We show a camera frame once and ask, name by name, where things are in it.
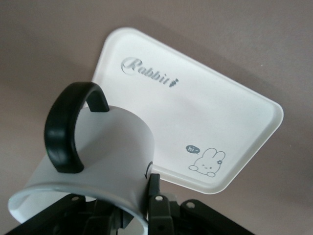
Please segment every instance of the speech bubble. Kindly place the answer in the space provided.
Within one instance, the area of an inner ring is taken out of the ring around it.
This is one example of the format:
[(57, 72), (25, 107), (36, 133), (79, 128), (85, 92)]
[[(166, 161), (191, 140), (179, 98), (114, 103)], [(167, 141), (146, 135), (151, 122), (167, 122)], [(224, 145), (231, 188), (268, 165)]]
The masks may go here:
[(188, 145), (188, 146), (186, 147), (186, 150), (187, 150), (187, 152), (189, 152), (189, 153), (195, 153), (195, 154), (199, 154), (199, 153), (200, 153), (200, 149), (197, 148), (197, 147), (195, 147), (195, 146), (193, 146), (193, 145)]

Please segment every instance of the metal screw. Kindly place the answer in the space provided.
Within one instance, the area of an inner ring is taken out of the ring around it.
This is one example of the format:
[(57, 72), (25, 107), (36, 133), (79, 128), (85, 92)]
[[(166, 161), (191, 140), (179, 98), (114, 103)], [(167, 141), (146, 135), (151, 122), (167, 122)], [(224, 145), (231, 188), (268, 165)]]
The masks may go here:
[(163, 197), (162, 197), (162, 196), (156, 196), (156, 200), (157, 200), (158, 202), (161, 202), (161, 201), (163, 201)]
[(72, 197), (72, 201), (77, 201), (79, 199), (79, 197), (75, 196), (75, 197)]
[(187, 202), (186, 206), (189, 208), (189, 209), (193, 209), (196, 207), (196, 205), (193, 203), (193, 202)]

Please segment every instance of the plastic tray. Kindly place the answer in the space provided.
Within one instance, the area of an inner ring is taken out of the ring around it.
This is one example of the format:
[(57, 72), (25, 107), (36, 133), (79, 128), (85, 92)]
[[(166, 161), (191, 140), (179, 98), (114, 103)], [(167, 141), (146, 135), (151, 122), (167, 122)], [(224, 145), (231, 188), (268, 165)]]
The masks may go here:
[(225, 189), (283, 119), (279, 104), (133, 28), (106, 39), (93, 82), (148, 124), (153, 172), (207, 194)]

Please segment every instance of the grey wall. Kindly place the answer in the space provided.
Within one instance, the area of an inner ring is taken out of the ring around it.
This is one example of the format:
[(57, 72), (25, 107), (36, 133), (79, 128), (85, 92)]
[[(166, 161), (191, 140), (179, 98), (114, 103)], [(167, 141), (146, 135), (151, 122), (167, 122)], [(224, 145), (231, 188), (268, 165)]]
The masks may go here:
[(0, 1), (0, 234), (45, 154), (57, 95), (90, 81), (106, 36), (131, 26), (280, 103), (283, 124), (229, 187), (200, 199), (258, 235), (313, 234), (311, 0)]

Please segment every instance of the bunny face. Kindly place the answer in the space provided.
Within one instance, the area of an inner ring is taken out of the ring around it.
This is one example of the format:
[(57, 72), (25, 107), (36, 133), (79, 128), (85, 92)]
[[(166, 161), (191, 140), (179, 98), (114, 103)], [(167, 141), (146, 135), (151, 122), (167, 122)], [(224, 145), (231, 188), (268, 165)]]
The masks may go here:
[(201, 158), (198, 158), (193, 165), (189, 166), (189, 169), (209, 177), (215, 177), (215, 173), (221, 168), (224, 157), (224, 152), (218, 152), (215, 148), (209, 148), (203, 153)]

